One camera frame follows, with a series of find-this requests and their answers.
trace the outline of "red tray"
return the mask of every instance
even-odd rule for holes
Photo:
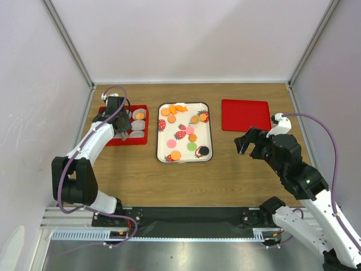
[[[131,113],[133,114],[133,112],[137,109],[145,109],[146,110],[146,127],[144,128],[144,137],[140,137],[140,138],[127,138],[126,140],[122,140],[121,138],[114,138],[112,140],[110,140],[106,146],[128,146],[128,145],[146,145],[148,143],[148,122],[149,122],[149,111],[148,111],[148,107],[146,105],[131,105],[130,107],[131,109]]]
[[[222,130],[247,132],[250,127],[271,130],[268,103],[262,100],[222,100]]]

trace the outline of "orange circle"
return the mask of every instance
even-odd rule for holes
[[[144,120],[144,118],[145,118],[145,115],[144,115],[144,113],[138,113],[138,114],[136,114],[135,115],[135,119],[136,120]]]
[[[191,117],[191,123],[196,124],[196,123],[199,123],[199,121],[200,121],[199,116],[192,116]]]
[[[190,136],[188,137],[188,140],[191,142],[196,142],[197,136],[195,134],[190,134]]]
[[[168,108],[163,108],[160,112],[165,117],[169,116],[169,114],[170,114],[170,111]]]
[[[203,113],[199,115],[199,118],[201,119],[201,121],[205,121],[207,119],[207,115]]]
[[[169,116],[168,117],[168,122],[169,123],[174,123],[175,122],[175,116]]]
[[[174,161],[178,161],[181,158],[181,153],[179,151],[173,151],[170,154],[170,157],[174,160]]]

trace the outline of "green circle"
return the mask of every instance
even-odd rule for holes
[[[188,149],[188,151],[195,151],[195,150],[197,150],[197,144],[194,142],[190,142],[187,145],[187,149]]]

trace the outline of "orange slice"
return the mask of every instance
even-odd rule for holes
[[[188,137],[188,140],[191,142],[196,142],[197,136],[195,134],[190,134],[190,136]]]
[[[176,108],[177,111],[179,111],[179,112],[186,112],[186,111],[188,111],[187,107],[185,107],[185,106],[176,106],[175,108]]]
[[[200,120],[201,119],[198,115],[191,117],[191,123],[193,123],[193,124],[199,123]]]
[[[181,158],[181,153],[179,151],[173,151],[170,154],[170,157],[174,160],[174,161],[178,161]]]
[[[145,118],[144,113],[138,113],[135,115],[136,120],[144,120],[144,118]]]
[[[174,123],[174,122],[175,122],[175,119],[176,119],[175,116],[169,116],[169,117],[168,117],[168,122],[169,122],[169,123]]]
[[[205,121],[207,119],[207,115],[203,113],[199,115],[199,118],[201,119],[201,121]]]
[[[160,111],[160,113],[161,113],[163,116],[165,116],[165,117],[167,117],[167,116],[170,115],[170,111],[169,111],[168,108],[163,108],[163,109]]]
[[[170,111],[170,113],[172,113],[173,115],[177,114],[177,108],[175,107],[174,104],[171,104],[171,105],[170,105],[169,111]]]

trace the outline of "rectangular tray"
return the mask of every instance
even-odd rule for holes
[[[247,132],[257,127],[271,130],[271,116],[268,103],[263,100],[222,100],[222,130]]]
[[[105,108],[104,106],[99,108],[99,113],[101,110]],[[127,138],[126,140],[122,140],[118,135],[115,135],[112,140],[110,140],[106,146],[129,146],[129,145],[146,145],[148,143],[148,123],[149,123],[149,111],[148,107],[145,104],[132,104],[130,107],[131,113],[133,113],[137,109],[144,109],[146,111],[146,118],[144,121],[146,122],[146,127],[144,128],[144,137],[139,138]]]
[[[177,112],[174,116],[176,117],[176,121],[174,123],[169,123],[167,121],[168,117],[163,116],[161,114],[161,110],[163,108],[169,108],[171,104],[186,106],[188,111],[186,112]],[[197,124],[191,124],[191,117],[197,114],[201,114],[202,112],[208,112],[208,121],[207,122],[199,122]],[[197,103],[164,103],[159,107],[158,110],[158,122],[159,120],[165,120],[166,126],[163,131],[158,129],[157,136],[157,159],[162,163],[167,164],[176,164],[176,163],[204,163],[212,159],[213,157],[213,145],[212,145],[212,134],[210,130],[210,115],[209,115],[209,107],[207,104],[202,102]],[[194,134],[197,136],[196,151],[189,151],[187,149],[187,144],[190,142],[188,140],[188,135],[180,140],[176,140],[177,145],[175,148],[168,148],[167,141],[170,139],[175,139],[174,135],[176,132],[180,131],[179,126],[183,124],[184,126],[192,126],[194,128]],[[204,155],[199,157],[199,148],[201,146],[208,147],[209,153],[208,155]],[[178,161],[168,161],[166,158],[173,151],[179,151],[181,154],[181,158]]]

